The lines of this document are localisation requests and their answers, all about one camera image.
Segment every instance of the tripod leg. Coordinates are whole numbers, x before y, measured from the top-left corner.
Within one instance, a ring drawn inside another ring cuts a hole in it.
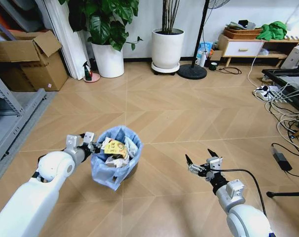
[[[273,198],[274,196],[282,196],[282,197],[299,197],[299,192],[295,193],[273,193],[267,192],[266,193],[269,198]]]

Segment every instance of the trash bin liner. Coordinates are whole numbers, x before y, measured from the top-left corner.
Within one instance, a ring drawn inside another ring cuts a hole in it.
[[[93,154],[91,157],[91,172],[93,180],[99,184],[108,186],[113,190],[118,189],[121,182],[138,163],[143,148],[143,143],[138,135],[126,126],[113,127],[101,134],[97,140],[97,143],[102,143],[106,137],[110,137],[124,143],[125,136],[129,137],[138,147],[136,155],[126,166],[120,168],[107,166],[105,161],[107,160],[108,156],[104,154],[103,150],[101,150],[100,153]]]

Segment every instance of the power adapter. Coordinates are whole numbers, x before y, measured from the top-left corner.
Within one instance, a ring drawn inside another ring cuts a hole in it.
[[[290,171],[292,169],[290,163],[287,161],[283,153],[278,152],[277,149],[275,149],[273,146],[271,146],[270,150],[273,157],[283,171]]]

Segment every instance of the wicker basket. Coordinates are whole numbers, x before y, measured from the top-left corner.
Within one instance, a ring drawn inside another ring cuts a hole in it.
[[[258,28],[258,29],[254,29],[254,30],[234,30],[234,29],[225,27],[225,30],[231,31],[232,33],[235,33],[235,34],[248,34],[248,35],[260,34],[262,32],[262,28]]]
[[[224,29],[224,35],[231,39],[236,39],[236,40],[253,40],[259,35],[259,33],[257,33],[257,34],[236,34],[236,33],[233,33],[231,31]]]

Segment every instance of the floor tile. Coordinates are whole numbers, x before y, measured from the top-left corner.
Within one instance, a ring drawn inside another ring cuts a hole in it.
[[[262,193],[267,216],[276,236],[299,237],[299,197],[269,198],[265,195],[267,191],[299,192],[297,186],[262,187]]]
[[[127,111],[188,110],[199,108],[191,89],[128,91]]]
[[[42,116],[21,151],[63,149],[68,134],[91,131],[98,137],[107,129],[124,122],[124,113]]]
[[[223,68],[223,65],[219,65],[217,70]],[[249,66],[244,65],[234,65],[232,67],[237,67],[242,71],[242,74],[233,75],[225,74],[219,71],[210,71],[207,69],[208,75],[206,78],[201,80],[189,80],[190,86],[192,88],[219,88],[219,87],[235,87],[235,86],[252,86],[252,84],[247,80],[247,75],[250,71]],[[261,85],[261,79],[263,77],[263,69],[271,69],[271,66],[255,66],[250,74],[250,79],[253,83]],[[237,72],[234,69],[228,69],[231,72]]]
[[[200,88],[195,93],[203,108],[239,108],[243,106],[263,106],[252,96],[254,87]]]
[[[57,204],[39,236],[120,236],[121,209],[122,200]],[[109,225],[109,218],[116,226]]]
[[[126,125],[143,143],[220,139],[212,121],[221,110],[127,112]]]
[[[211,149],[224,157],[223,168],[236,168],[223,141],[179,142],[145,145],[138,168],[124,181],[123,198],[142,198],[161,195],[208,192],[210,183],[191,174],[185,154],[194,163],[203,164]],[[244,178],[236,173],[225,174],[228,180]]]
[[[297,185],[299,188],[299,178],[288,177],[272,156],[270,145],[273,142],[289,147],[280,137],[229,139],[225,144],[237,166],[252,172],[260,187]],[[276,148],[285,155],[293,168],[292,172],[299,174],[299,157],[282,148]],[[244,177],[249,185],[255,185],[249,175],[244,174]]]
[[[223,108],[213,125],[225,139],[279,135],[276,119],[263,106]]]
[[[126,91],[58,93],[44,115],[82,115],[125,111]]]
[[[60,189],[41,237],[230,237],[212,185],[187,170],[185,154],[203,164],[210,157],[208,148],[223,157],[222,169],[243,168],[255,175],[277,236],[299,237],[299,197],[265,195],[299,192],[299,178],[281,171],[269,150],[272,142],[292,147],[253,97],[246,78],[250,67],[237,67],[241,75],[208,71],[202,80],[187,80],[155,76],[150,63],[125,63],[125,74],[118,78],[67,80],[1,178],[0,211],[32,176],[38,157],[65,147],[67,134],[92,131],[98,137],[125,124],[145,143],[135,173],[113,191],[92,180],[89,160],[82,163]],[[269,68],[254,66],[251,80],[261,84],[261,70]],[[299,157],[276,148],[299,175]],[[247,173],[223,175],[241,180],[245,204],[261,210]]]
[[[212,192],[123,200],[123,237],[229,237]]]
[[[154,75],[150,63],[130,63],[128,70],[128,90],[168,90],[190,88],[189,80],[175,74]]]
[[[86,91],[114,91],[126,90],[127,74],[117,78],[103,78],[94,83],[86,83],[84,80],[69,78],[59,93],[64,92],[86,92]]]

